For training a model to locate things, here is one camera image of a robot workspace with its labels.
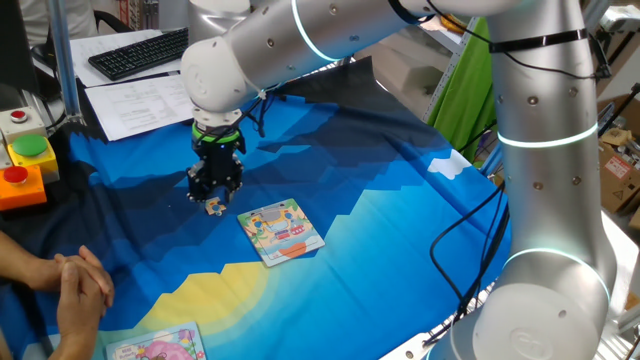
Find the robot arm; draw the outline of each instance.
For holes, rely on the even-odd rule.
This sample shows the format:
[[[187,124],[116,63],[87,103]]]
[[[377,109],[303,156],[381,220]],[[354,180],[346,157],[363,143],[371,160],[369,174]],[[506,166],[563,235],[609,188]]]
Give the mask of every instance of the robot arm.
[[[201,159],[188,171],[190,197],[201,201],[217,186],[229,194],[241,186],[233,152],[244,142],[228,131],[241,104],[433,14],[432,5],[488,16],[513,236],[512,255],[485,306],[457,323],[428,358],[590,360],[616,263],[600,217],[595,81],[579,0],[265,4],[184,55]]]

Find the blue fabric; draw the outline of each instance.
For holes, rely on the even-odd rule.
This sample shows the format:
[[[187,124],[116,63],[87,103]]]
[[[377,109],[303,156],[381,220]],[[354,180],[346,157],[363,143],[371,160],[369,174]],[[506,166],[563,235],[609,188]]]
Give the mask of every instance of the blue fabric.
[[[63,173],[69,194],[46,214],[23,220],[32,229],[20,242],[46,258],[75,254],[81,244],[98,255],[116,285],[102,342],[130,336],[126,330],[189,274],[260,262],[236,216],[289,198],[326,247],[269,269],[264,295],[243,319],[203,334],[208,358],[379,358],[455,310],[457,298],[431,263],[429,246],[494,185],[472,167],[453,179],[429,171],[434,159],[458,154],[406,112],[276,101],[265,120],[266,139],[243,124],[244,187],[220,218],[185,197],[184,170],[197,161],[190,127],[111,143],[68,136],[67,170],[83,173],[86,184]],[[477,275],[496,205],[494,199],[438,247],[461,289]],[[499,274],[509,245],[506,238],[485,283]],[[38,294],[38,306],[48,333],[56,334],[57,295]],[[11,288],[0,287],[0,326],[20,356],[36,341],[24,319]]]

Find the emergency stop button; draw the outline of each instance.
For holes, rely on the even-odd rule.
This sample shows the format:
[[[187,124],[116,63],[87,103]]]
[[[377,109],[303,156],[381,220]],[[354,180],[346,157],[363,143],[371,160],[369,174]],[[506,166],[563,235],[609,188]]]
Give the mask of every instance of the emergency stop button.
[[[12,166],[4,171],[4,181],[12,185],[24,184],[29,177],[29,171],[22,166]]]
[[[28,119],[29,116],[27,116],[27,113],[22,110],[16,110],[11,113],[11,121],[13,121],[14,124],[22,124]]]

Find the keyboard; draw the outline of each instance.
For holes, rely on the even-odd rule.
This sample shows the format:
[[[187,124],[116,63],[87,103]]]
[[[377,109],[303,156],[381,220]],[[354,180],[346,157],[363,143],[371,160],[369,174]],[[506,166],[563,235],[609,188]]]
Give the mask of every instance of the keyboard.
[[[89,64],[111,81],[180,59],[189,47],[189,30],[172,31],[89,58]]]

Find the desk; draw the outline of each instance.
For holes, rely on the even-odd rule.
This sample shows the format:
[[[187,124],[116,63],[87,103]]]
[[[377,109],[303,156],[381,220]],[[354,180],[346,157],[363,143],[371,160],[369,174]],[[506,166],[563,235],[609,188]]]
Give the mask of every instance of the desk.
[[[332,74],[318,76],[344,75]],[[185,197],[184,170],[196,161],[190,127],[106,143],[83,107],[88,127],[67,124],[51,138],[62,181],[48,189],[50,204],[0,227],[41,257],[86,244],[101,259],[116,298],[95,359],[108,343],[194,320],[209,359],[379,358],[454,311],[429,246],[495,187],[372,79],[367,86],[377,89],[361,101],[369,112],[290,99],[267,114],[267,138],[244,123],[244,187],[220,218]],[[288,198],[327,245],[268,269],[236,216]],[[495,210],[494,202],[438,248],[459,286],[477,273]],[[486,282],[506,260],[505,240]],[[56,343],[57,295],[37,294],[37,304]],[[38,359],[8,285],[0,326],[14,352]]]

